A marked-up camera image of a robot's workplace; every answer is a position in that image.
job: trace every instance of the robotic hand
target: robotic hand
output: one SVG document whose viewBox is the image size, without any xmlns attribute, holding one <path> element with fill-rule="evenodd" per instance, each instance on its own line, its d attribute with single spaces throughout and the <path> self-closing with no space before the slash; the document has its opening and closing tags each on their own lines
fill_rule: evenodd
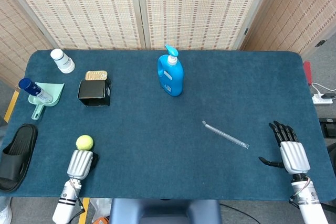
<svg viewBox="0 0 336 224">
<path fill-rule="evenodd" d="M 328 224 L 313 182 L 306 175 L 310 170 L 306 151 L 299 143 L 295 131 L 277 121 L 269 124 L 280 147 L 282 162 L 270 162 L 263 157 L 259 159 L 268 166 L 285 168 L 293 176 L 291 181 L 294 194 L 289 203 L 300 209 L 305 224 Z"/>
<path fill-rule="evenodd" d="M 90 151 L 75 150 L 73 152 L 67 171 L 70 179 L 64 184 L 52 217 L 53 222 L 56 224 L 69 224 L 75 217 L 85 212 L 83 204 L 78 197 L 79 191 L 82 188 L 81 180 L 87 177 L 91 168 L 94 168 L 97 159 L 98 155 Z M 71 217 L 77 199 L 81 211 Z"/>
</svg>

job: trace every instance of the black slipper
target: black slipper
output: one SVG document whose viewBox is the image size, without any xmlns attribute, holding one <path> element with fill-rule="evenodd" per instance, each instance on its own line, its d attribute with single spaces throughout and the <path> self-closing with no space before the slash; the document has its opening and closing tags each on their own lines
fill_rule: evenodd
<svg viewBox="0 0 336 224">
<path fill-rule="evenodd" d="M 23 124 L 15 133 L 12 142 L 3 149 L 0 160 L 0 190 L 16 190 L 24 180 L 32 158 L 37 128 Z"/>
</svg>

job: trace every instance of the yellow tape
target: yellow tape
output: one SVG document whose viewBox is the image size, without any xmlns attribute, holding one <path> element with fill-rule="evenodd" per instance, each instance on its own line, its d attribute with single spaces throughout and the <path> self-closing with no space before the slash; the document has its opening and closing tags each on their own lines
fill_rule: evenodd
<svg viewBox="0 0 336 224">
<path fill-rule="evenodd" d="M 88 214 L 88 210 L 89 210 L 89 202 L 90 202 L 90 198 L 84 198 L 83 199 L 82 203 L 83 203 L 85 212 L 82 213 L 79 216 L 78 224 L 85 224 L 85 222 L 86 222 L 86 215 Z"/>
<path fill-rule="evenodd" d="M 14 109 L 14 106 L 15 106 L 15 103 L 16 103 L 16 100 L 17 100 L 17 96 L 19 95 L 19 92 L 17 91 L 14 91 L 14 94 L 12 96 L 12 99 L 10 101 L 10 104 L 8 106 L 8 109 L 7 109 L 7 112 L 5 114 L 5 118 L 4 120 L 8 123 L 9 119 L 11 118 L 11 114 L 13 112 L 13 109 Z"/>
</svg>

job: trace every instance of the table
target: table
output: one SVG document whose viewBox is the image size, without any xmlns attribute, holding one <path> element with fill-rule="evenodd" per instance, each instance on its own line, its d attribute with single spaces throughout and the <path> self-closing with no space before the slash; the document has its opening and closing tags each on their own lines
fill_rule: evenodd
<svg viewBox="0 0 336 224">
<path fill-rule="evenodd" d="M 293 52 L 180 51 L 184 90 L 171 97 L 156 73 L 164 51 L 65 50 L 75 62 L 61 73 L 50 50 L 35 52 L 26 77 L 65 83 L 55 107 L 33 121 L 21 91 L 4 146 L 23 123 L 38 127 L 25 180 L 12 196 L 59 196 L 78 136 L 95 140 L 100 159 L 81 196 L 288 200 L 291 176 L 263 165 L 281 160 L 268 123 L 291 125 L 303 143 L 320 200 L 336 197 L 335 175 L 302 67 Z M 85 107 L 78 99 L 88 70 L 106 70 L 111 105 Z M 211 132 L 208 124 L 250 144 L 247 150 Z"/>
</svg>

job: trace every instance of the pump dispenser head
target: pump dispenser head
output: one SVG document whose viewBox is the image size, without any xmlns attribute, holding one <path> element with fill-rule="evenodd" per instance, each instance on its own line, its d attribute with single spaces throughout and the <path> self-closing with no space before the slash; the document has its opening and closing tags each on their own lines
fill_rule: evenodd
<svg viewBox="0 0 336 224">
<path fill-rule="evenodd" d="M 175 48 L 175 47 L 172 47 L 168 44 L 165 45 L 166 46 L 166 49 L 169 53 L 169 56 L 168 56 L 168 63 L 170 65 L 176 65 L 177 63 L 177 57 L 179 55 L 178 53 L 178 50 Z"/>
</svg>

